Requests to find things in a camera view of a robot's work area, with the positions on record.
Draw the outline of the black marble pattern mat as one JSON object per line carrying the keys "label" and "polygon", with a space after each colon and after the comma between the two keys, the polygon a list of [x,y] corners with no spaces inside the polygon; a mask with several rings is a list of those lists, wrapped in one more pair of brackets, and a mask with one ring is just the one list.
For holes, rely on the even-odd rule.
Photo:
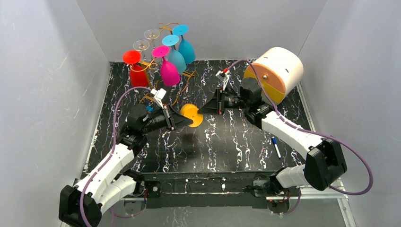
{"label": "black marble pattern mat", "polygon": [[[218,70],[228,67],[235,60],[194,61],[188,66],[196,76],[183,79],[176,87],[166,88],[164,103],[174,103],[180,110],[184,104],[202,106],[213,96],[219,83],[215,77]],[[82,179],[105,157],[112,147],[114,106],[118,99],[131,88],[129,67],[123,62],[111,65],[103,107],[99,116],[90,155]],[[278,106],[278,110],[292,122],[310,129],[310,117],[305,112],[304,97],[298,85]],[[133,104],[138,103],[145,91],[131,91],[117,110],[117,123],[127,121]],[[281,139],[278,140],[278,159],[271,135],[251,125],[244,112],[228,109],[223,116],[205,115],[200,126],[184,127],[176,131],[157,130],[147,135],[144,149],[126,168],[138,172],[234,172],[275,171],[285,166],[298,166],[304,159]]]}

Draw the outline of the magenta wine glass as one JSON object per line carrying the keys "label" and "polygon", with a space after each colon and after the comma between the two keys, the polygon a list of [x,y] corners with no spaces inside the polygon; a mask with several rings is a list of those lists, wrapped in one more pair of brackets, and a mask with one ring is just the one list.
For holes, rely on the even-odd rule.
{"label": "magenta wine glass", "polygon": [[169,53],[170,53],[170,48],[168,46],[161,45],[153,50],[152,55],[154,58],[162,59],[160,75],[162,77],[163,83],[166,86],[172,87],[177,85],[181,81],[181,76],[175,65],[166,59],[166,56]]}

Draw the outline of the clear wine glass rear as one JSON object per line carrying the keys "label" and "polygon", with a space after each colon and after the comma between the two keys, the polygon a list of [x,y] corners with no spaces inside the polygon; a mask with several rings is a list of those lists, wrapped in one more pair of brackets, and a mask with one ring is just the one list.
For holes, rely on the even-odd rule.
{"label": "clear wine glass rear", "polygon": [[157,39],[159,35],[160,31],[158,29],[149,29],[144,32],[144,37],[152,44],[153,49],[156,48],[155,39]]}

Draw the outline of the blue white marker pen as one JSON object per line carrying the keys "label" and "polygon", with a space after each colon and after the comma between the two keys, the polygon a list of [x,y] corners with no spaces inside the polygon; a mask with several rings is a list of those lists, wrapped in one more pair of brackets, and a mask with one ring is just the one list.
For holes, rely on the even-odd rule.
{"label": "blue white marker pen", "polygon": [[276,138],[275,138],[275,137],[272,137],[272,138],[271,138],[271,142],[272,142],[272,144],[273,144],[273,146],[274,146],[274,148],[275,148],[275,150],[276,150],[276,153],[277,153],[278,159],[281,159],[281,158],[282,158],[282,156],[281,156],[281,153],[280,153],[280,151],[279,151],[279,148],[278,148],[278,144],[277,144],[277,140],[276,140]]}

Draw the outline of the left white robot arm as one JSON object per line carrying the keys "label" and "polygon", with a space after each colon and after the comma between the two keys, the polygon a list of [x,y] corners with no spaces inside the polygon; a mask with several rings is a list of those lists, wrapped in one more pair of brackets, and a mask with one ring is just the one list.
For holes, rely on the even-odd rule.
{"label": "left white robot arm", "polygon": [[59,220],[71,227],[96,227],[103,214],[143,181],[141,174],[119,174],[143,149],[146,134],[162,128],[170,131],[202,122],[195,105],[187,104],[180,112],[162,105],[149,112],[145,105],[131,108],[127,122],[116,137],[116,145],[106,157],[74,186],[66,185],[60,194]]}

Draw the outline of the red wine glass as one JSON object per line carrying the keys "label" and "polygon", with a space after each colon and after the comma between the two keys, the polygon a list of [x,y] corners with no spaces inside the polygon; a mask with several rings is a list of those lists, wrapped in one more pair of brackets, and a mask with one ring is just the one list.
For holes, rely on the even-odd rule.
{"label": "red wine glass", "polygon": [[129,50],[122,56],[123,61],[130,66],[129,77],[133,87],[147,87],[148,79],[143,67],[139,64],[141,54],[136,50]]}

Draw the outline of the yellow wine glass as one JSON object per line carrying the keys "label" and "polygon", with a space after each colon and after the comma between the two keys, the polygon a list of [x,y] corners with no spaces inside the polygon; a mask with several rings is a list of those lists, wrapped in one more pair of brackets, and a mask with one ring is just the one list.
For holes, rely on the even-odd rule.
{"label": "yellow wine glass", "polygon": [[185,104],[181,110],[180,114],[191,119],[193,121],[189,127],[195,128],[201,125],[203,121],[203,115],[198,113],[198,107],[194,104]]}

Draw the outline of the light blue wine glass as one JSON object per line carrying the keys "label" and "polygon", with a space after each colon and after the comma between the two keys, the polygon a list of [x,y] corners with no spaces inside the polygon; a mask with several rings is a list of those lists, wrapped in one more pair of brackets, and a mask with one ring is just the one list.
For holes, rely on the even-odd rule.
{"label": "light blue wine glass", "polygon": [[177,35],[167,35],[162,39],[162,44],[171,47],[171,51],[168,55],[168,61],[170,61],[181,74],[185,72],[187,66],[182,54],[175,49],[175,45],[178,44],[180,38]]}

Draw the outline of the clear wine glass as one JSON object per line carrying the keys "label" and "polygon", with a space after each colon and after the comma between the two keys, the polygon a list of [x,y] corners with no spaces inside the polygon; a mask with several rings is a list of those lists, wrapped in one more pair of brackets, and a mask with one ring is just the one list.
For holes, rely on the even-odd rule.
{"label": "clear wine glass", "polygon": [[160,31],[158,29],[149,29],[144,32],[144,37],[152,44],[153,49],[156,48],[155,39],[157,39],[159,35]]}
{"label": "clear wine glass", "polygon": [[141,53],[143,61],[147,61],[145,52],[149,47],[149,41],[146,39],[140,39],[140,40],[135,41],[132,46],[133,46],[134,50]]}

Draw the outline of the teal blue wine glass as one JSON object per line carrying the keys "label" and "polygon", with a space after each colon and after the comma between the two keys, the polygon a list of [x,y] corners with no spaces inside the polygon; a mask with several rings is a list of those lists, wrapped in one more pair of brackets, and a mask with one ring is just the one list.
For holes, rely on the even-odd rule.
{"label": "teal blue wine glass", "polygon": [[186,64],[190,64],[196,59],[196,54],[192,44],[184,38],[184,35],[188,32],[188,30],[189,28],[187,25],[178,25],[173,28],[173,34],[181,38],[178,51],[183,56]]}

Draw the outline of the white cylindrical drawer box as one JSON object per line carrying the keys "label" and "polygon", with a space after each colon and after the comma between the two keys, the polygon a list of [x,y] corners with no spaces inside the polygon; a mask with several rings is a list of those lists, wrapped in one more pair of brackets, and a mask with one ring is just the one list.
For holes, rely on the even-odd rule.
{"label": "white cylindrical drawer box", "polygon": [[300,59],[281,47],[269,49],[252,65],[258,75],[255,75],[251,66],[247,66],[244,77],[260,78],[268,96],[277,105],[296,87],[304,73]]}

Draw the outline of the clear wine glass front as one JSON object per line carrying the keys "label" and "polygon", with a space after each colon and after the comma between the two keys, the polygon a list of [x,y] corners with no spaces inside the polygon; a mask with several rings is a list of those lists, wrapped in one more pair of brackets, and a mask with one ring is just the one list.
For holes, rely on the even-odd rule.
{"label": "clear wine glass front", "polygon": [[149,41],[146,39],[140,39],[140,40],[135,41],[132,46],[133,46],[134,50],[141,53],[143,61],[147,61],[145,52],[149,47]]}

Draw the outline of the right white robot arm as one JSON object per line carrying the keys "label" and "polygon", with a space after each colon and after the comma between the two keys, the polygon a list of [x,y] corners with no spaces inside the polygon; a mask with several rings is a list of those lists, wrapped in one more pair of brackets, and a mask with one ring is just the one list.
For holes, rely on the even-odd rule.
{"label": "right white robot arm", "polygon": [[323,191],[347,171],[341,145],[321,136],[292,128],[290,121],[279,117],[272,106],[262,99],[262,89],[254,78],[240,83],[239,93],[217,88],[214,96],[199,110],[199,114],[222,115],[226,109],[243,109],[249,123],[278,136],[305,160],[305,164],[283,167],[273,173],[266,190],[279,193],[293,186],[310,185]]}

